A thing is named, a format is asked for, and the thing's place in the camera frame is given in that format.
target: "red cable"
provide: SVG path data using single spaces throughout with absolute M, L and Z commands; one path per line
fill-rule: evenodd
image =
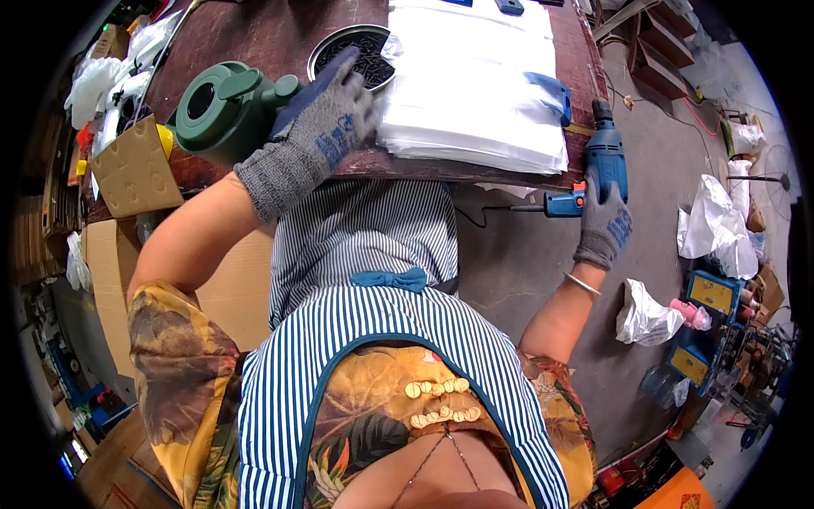
M 684 104 L 687 105 L 687 108 L 689 108 L 689 112 L 693 114 L 693 116 L 695 117 L 695 120 L 698 122 L 698 125 L 701 126 L 701 129 L 704 129 L 704 132 L 709 134 L 710 136 L 716 136 L 718 134 L 718 129 L 720 129 L 720 122 L 718 122 L 718 125 L 716 126 L 715 132 L 711 133 L 710 130 L 707 129 L 707 127 L 704 125 L 704 123 L 701 122 L 701 119 L 698 118 L 698 115 L 695 114 L 695 110 L 693 110 L 693 107 L 689 105 L 689 101 L 687 100 L 687 98 L 682 97 L 681 99 L 684 100 Z

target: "watering can lid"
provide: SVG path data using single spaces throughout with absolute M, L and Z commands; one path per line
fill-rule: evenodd
M 205 69 L 186 87 L 175 115 L 179 138 L 204 142 L 228 130 L 238 115 L 241 97 L 263 80 L 255 68 L 222 62 Z

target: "blue bow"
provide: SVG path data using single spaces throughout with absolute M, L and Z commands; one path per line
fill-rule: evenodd
M 351 284 L 358 287 L 393 287 L 421 293 L 427 285 L 427 273 L 414 267 L 407 272 L 396 274 L 386 270 L 357 272 L 351 276 Z

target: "gray work glove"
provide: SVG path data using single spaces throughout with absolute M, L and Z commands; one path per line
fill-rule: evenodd
M 269 142 L 234 166 L 260 222 L 269 224 L 313 191 L 373 129 L 373 95 L 351 72 L 358 56 L 355 46 L 339 53 L 280 111 Z
M 599 203 L 599 185 L 589 175 L 585 179 L 585 205 L 582 208 L 582 234 L 574 261 L 588 261 L 610 270 L 633 233 L 630 212 L 619 194 L 619 185 L 610 185 L 605 203 Z

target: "blue clip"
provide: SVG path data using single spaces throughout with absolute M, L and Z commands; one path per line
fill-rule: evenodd
M 554 97 L 560 98 L 560 104 L 552 104 L 548 101 L 543 101 L 543 104 L 554 112 L 559 113 L 560 125 L 568 127 L 571 125 L 571 92 L 559 80 L 555 80 L 551 76 L 539 74 L 538 72 L 524 72 L 529 83 L 539 85 L 549 91 Z
M 501 10 L 503 14 L 514 14 L 514 15 L 522 15 L 523 12 L 526 10 L 523 7 L 523 4 L 520 3 L 520 0 L 495 0 L 497 4 L 497 8 Z

